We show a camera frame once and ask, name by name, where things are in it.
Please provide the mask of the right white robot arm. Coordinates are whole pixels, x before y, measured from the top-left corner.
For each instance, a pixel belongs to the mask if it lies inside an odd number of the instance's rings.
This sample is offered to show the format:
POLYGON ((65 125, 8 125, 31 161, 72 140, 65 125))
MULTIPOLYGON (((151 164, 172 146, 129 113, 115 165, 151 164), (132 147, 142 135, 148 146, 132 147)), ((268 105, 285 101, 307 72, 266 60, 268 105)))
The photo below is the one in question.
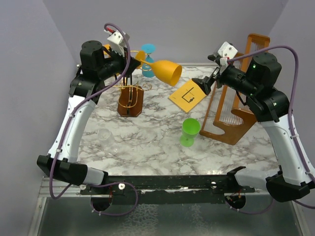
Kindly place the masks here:
POLYGON ((228 86, 245 95, 246 105, 271 140, 280 169, 267 173, 240 167, 230 172, 232 177, 226 180, 226 187, 231 192, 238 192, 243 186, 265 189, 278 202, 296 202, 314 189, 315 169, 294 124, 293 98, 274 87, 282 66, 264 49, 242 57, 251 57, 246 72, 237 69, 232 59, 227 59, 227 65, 220 62, 210 76, 194 78, 193 82, 205 94, 209 94, 212 84, 216 83, 218 87, 228 86))

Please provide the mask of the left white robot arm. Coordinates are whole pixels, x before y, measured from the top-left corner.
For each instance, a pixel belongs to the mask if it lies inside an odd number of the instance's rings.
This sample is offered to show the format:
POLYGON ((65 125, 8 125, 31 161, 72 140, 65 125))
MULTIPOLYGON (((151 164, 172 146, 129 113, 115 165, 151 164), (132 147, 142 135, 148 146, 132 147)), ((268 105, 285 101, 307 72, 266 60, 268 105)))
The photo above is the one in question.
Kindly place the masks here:
POLYGON ((58 135, 46 155, 39 155, 37 166, 50 180, 68 184, 91 184, 92 189, 103 194, 108 190, 107 172, 77 162, 78 149, 90 115, 100 95, 114 86, 105 80, 119 74, 129 76, 140 65, 130 54, 127 42, 110 43, 106 49, 101 42, 91 40, 82 44, 81 64, 70 83, 68 105, 58 135))

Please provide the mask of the blue plastic goblet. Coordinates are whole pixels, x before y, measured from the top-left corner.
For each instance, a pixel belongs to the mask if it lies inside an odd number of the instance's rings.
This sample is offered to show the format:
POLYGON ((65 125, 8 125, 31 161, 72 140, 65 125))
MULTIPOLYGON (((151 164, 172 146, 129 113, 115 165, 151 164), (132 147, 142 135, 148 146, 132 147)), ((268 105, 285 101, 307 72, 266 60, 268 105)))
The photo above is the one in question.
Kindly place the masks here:
MULTIPOLYGON (((156 50, 155 45, 150 44, 150 43, 144 44, 142 45, 141 50, 144 51, 146 54, 145 61, 149 63, 153 63, 154 60, 151 58, 151 54, 156 50)), ((145 64, 145 63, 142 65, 142 75, 147 78, 151 78, 155 76, 152 68, 148 64, 145 64)))

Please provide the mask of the orange plastic goblet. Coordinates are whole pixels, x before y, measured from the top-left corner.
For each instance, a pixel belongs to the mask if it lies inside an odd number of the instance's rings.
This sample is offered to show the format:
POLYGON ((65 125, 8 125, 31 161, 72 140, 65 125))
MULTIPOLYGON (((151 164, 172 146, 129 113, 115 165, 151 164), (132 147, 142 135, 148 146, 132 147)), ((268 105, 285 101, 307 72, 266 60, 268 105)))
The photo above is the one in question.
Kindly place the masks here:
POLYGON ((155 77, 163 83, 168 84, 172 87, 174 87, 178 83, 182 74, 181 65, 169 60, 158 60, 154 61, 153 63, 149 63, 145 61, 145 57, 146 54, 144 51, 137 52, 135 59, 141 61, 141 66, 139 66, 138 68, 142 68, 142 65, 144 63, 148 64, 152 68, 155 77))
POLYGON ((106 44, 106 45, 103 45, 103 52, 105 55, 109 56, 110 54, 110 45, 109 44, 106 44))

